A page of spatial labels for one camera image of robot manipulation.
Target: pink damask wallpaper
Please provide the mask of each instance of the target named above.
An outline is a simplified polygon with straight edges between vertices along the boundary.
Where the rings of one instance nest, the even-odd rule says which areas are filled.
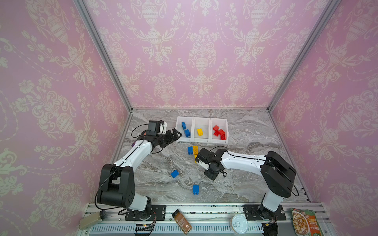
[[[344,0],[273,111],[339,236],[378,225],[377,65],[378,1]]]
[[[76,235],[127,114],[72,1],[1,1],[0,235]]]
[[[266,107],[328,0],[85,0],[135,108]]]

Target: snack bag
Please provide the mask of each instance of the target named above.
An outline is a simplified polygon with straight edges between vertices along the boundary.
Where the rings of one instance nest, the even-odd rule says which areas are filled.
[[[290,208],[293,213],[293,225],[298,236],[322,236],[316,221],[315,211]]]

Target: black mounting plate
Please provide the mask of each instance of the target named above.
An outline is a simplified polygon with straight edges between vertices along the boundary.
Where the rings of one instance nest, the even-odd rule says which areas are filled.
[[[259,215],[258,209],[259,209],[259,204],[257,205],[244,205],[244,214],[245,217],[247,218],[248,221],[263,221],[264,219]],[[284,209],[282,208],[281,205],[278,206],[277,211],[275,212],[277,216],[278,221],[285,221],[286,216],[285,213],[281,213]]]
[[[166,210],[166,205],[152,205],[152,211],[156,213],[156,220],[157,221],[164,221],[165,220],[165,210]],[[155,218],[154,214],[151,214],[150,217],[144,221],[153,221]],[[135,216],[135,212],[127,209],[126,211],[126,216],[125,216],[125,221],[140,221],[137,216]]]

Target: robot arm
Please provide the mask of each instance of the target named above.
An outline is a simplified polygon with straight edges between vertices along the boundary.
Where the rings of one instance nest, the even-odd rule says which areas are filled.
[[[114,164],[105,164],[101,170],[97,202],[140,212],[141,219],[150,215],[151,200],[135,192],[134,172],[156,146],[166,147],[182,134],[176,129],[166,131],[167,123],[150,120],[147,130],[137,138],[132,149]],[[113,183],[120,177],[119,184]]]
[[[270,219],[275,215],[284,197],[290,197],[296,176],[295,169],[280,155],[269,151],[267,155],[246,155],[218,149],[215,153],[202,148],[196,158],[206,170],[204,174],[215,180],[224,169],[239,169],[264,177],[269,190],[259,207],[260,215]]]

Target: pull tab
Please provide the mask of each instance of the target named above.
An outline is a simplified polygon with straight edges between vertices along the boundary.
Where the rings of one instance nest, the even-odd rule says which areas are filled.
[[[233,226],[234,226],[234,227],[240,227],[240,222],[239,222],[239,221],[235,222],[235,223],[233,224]]]

